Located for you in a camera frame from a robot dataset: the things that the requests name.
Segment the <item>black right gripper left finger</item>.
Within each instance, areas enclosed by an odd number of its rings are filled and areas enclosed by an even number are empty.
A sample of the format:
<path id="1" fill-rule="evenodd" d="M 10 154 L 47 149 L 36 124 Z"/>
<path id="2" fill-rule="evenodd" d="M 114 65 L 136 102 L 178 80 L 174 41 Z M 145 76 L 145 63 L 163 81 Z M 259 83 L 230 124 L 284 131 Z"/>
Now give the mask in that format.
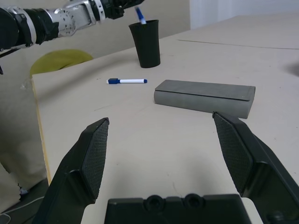
<path id="1" fill-rule="evenodd" d="M 79 224 L 98 198 L 105 167 L 109 119 L 86 127 L 60 162 L 35 215 L 35 224 Z"/>

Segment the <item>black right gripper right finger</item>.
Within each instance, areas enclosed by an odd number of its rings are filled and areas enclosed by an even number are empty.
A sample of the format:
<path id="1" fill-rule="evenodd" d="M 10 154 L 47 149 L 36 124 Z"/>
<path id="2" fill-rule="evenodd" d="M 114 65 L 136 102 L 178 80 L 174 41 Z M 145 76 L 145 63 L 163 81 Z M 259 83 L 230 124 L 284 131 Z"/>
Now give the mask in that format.
<path id="1" fill-rule="evenodd" d="M 213 112 L 225 164 L 265 224 L 299 222 L 299 187 L 274 152 L 237 117 Z"/>

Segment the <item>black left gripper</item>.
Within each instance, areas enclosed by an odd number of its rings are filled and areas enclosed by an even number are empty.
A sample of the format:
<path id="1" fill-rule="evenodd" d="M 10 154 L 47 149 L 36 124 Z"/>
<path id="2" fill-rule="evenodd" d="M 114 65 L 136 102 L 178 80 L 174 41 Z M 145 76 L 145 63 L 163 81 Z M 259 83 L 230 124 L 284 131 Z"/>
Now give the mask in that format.
<path id="1" fill-rule="evenodd" d="M 124 9 L 135 7 L 143 3 L 144 0 L 101 0 L 105 17 L 118 19 L 124 16 Z"/>

